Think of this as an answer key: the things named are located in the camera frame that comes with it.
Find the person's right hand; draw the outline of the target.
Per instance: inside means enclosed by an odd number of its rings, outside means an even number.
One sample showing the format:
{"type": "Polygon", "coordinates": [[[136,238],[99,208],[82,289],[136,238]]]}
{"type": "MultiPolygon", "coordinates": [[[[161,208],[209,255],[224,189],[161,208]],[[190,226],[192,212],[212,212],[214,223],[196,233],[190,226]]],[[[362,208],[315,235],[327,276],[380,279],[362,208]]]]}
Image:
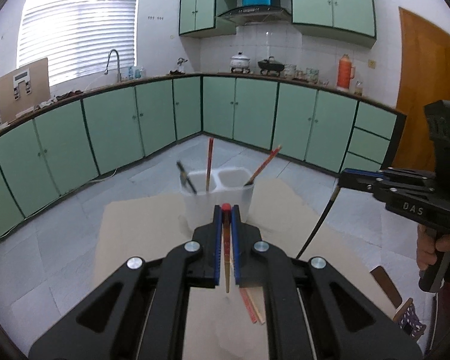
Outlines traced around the person's right hand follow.
{"type": "Polygon", "coordinates": [[[417,227],[416,262],[422,272],[437,262],[437,252],[450,252],[450,234],[435,241],[427,234],[427,230],[428,228],[422,224],[417,227]]]}

